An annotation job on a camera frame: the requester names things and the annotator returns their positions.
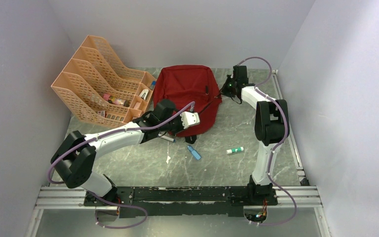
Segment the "red student backpack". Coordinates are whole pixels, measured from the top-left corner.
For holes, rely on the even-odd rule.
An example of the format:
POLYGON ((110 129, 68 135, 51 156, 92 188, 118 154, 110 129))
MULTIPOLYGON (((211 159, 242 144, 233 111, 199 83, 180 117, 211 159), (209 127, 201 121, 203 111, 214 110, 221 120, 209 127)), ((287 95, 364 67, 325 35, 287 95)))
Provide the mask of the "red student backpack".
POLYGON ((200 124, 177 133, 189 144, 194 144, 197 136, 207 132, 216 121, 222 97, 212 70, 202 65, 177 65, 161 69, 157 78, 153 103, 163 99, 172 101, 177 110, 194 101, 194 111, 198 113, 200 124))

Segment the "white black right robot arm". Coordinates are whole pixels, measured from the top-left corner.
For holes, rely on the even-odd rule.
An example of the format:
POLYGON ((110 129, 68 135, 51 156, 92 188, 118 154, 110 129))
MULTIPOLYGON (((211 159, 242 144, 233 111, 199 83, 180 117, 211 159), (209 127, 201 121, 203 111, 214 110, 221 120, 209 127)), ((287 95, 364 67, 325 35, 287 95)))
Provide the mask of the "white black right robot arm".
POLYGON ((259 141, 259 150, 251 181, 256 186, 247 190, 246 197, 251 204, 259 204, 265 199, 265 191, 258 185, 277 186, 272 173, 280 146, 290 133, 288 104, 284 99, 275 99, 249 83, 246 66, 233 66, 232 74, 227 76, 220 92, 238 104, 244 102, 255 109, 254 133, 259 141))

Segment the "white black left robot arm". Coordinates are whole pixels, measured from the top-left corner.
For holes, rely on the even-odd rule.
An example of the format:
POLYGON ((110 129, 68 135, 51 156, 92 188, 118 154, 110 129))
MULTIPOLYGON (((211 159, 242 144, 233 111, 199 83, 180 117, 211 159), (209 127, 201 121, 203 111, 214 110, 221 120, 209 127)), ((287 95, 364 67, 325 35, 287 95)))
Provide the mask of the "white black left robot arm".
POLYGON ((94 162, 101 156, 121 148, 138 145, 158 138, 160 133, 178 134, 200 120, 190 102, 181 110, 164 99, 153 110, 127 124, 102 133, 71 132, 50 160, 49 172, 56 171, 61 183, 68 188, 84 188, 104 205, 117 200, 117 187, 106 175, 93 171, 94 162))

